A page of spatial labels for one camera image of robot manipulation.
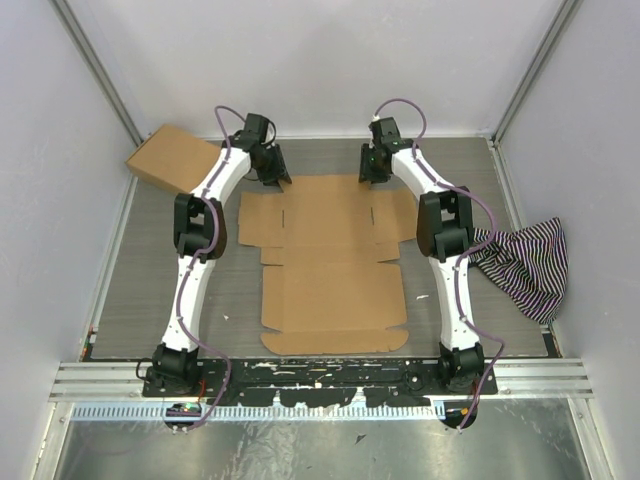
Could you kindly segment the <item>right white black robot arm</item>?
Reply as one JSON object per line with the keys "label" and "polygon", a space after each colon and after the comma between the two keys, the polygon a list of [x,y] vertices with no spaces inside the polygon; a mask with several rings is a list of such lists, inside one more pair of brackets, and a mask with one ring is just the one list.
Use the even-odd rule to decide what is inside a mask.
{"label": "right white black robot arm", "polygon": [[432,268],[441,312],[438,381],[462,394],[482,377],[485,356],[471,308],[469,251],[473,212],[468,190],[439,175],[412,146],[361,146],[359,180],[384,183],[398,177],[417,201],[416,240]]}

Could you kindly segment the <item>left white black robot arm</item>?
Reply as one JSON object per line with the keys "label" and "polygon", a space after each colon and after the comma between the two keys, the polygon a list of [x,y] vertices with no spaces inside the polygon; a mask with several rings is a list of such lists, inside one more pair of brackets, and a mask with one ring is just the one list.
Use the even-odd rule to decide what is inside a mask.
{"label": "left white black robot arm", "polygon": [[175,198],[176,288],[166,329],[144,377],[148,385],[164,393],[187,397],[201,385],[199,351],[214,350],[198,338],[199,323],[209,280],[226,249],[224,205],[250,171],[266,186],[291,181],[277,143],[233,140],[221,149],[203,180]]}

